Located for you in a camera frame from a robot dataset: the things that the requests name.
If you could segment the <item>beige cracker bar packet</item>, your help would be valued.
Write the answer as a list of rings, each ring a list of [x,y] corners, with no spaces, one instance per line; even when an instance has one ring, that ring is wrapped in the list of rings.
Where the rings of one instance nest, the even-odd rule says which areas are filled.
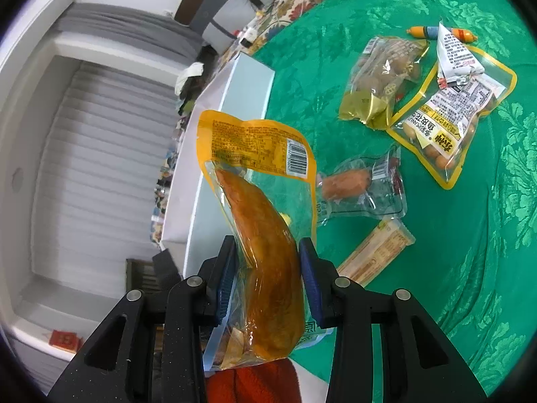
[[[367,286],[406,247],[414,243],[415,237],[400,219],[384,218],[337,268],[338,274]]]

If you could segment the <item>clear sausage packet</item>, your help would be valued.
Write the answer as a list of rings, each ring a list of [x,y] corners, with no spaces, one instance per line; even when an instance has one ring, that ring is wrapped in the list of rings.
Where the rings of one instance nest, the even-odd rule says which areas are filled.
[[[400,173],[400,147],[379,156],[349,158],[316,176],[317,220],[335,217],[402,218],[407,199]]]

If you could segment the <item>orange chicken leg snack pack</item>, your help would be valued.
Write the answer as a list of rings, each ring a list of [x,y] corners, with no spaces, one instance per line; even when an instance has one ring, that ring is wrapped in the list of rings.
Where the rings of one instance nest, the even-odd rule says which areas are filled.
[[[238,262],[227,313],[204,350],[207,371],[283,359],[327,336],[311,315],[300,269],[299,240],[315,239],[317,227],[317,166],[307,140],[267,119],[215,127],[214,175]]]

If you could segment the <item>yellow peanut snack bag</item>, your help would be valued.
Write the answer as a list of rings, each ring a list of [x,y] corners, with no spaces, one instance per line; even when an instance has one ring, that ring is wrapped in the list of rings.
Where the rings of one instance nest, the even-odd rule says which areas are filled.
[[[453,188],[460,177],[480,120],[514,91],[516,73],[479,49],[468,49],[484,73],[461,87],[440,89],[435,64],[418,93],[400,108],[387,133],[412,152],[442,188]]]

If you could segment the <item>olive green nut bag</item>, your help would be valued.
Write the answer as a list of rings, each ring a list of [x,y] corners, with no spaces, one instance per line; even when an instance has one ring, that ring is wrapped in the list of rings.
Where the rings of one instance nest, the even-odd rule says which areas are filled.
[[[373,130],[389,128],[395,106],[420,80],[429,48],[425,39],[371,37],[349,73],[339,118]]]

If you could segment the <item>white snack wrapper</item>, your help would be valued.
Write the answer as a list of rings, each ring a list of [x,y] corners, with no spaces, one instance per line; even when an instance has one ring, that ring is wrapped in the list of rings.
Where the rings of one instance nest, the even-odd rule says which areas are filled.
[[[440,89],[468,84],[485,69],[475,55],[440,22],[437,34],[437,82]]]

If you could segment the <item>red fabric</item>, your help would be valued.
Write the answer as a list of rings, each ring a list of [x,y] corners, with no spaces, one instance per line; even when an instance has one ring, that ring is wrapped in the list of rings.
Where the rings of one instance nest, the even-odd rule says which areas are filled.
[[[206,379],[210,403],[300,403],[299,380],[289,359],[227,369]]]

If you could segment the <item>white cardboard box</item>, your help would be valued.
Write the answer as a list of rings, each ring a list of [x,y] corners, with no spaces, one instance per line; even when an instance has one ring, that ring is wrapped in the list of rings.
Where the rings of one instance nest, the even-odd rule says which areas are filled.
[[[275,72],[240,53],[228,61],[197,99],[167,201],[161,247],[172,255],[182,277],[194,276],[203,261],[213,258],[225,236],[233,233],[223,208],[214,170],[220,159],[213,151],[215,124],[239,125],[261,120]]]

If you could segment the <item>grey pillow left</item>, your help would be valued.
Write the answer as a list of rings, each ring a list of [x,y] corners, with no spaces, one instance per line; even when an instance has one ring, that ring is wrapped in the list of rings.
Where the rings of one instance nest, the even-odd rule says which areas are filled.
[[[205,43],[219,55],[224,54],[257,12],[250,0],[203,0],[189,23]]]

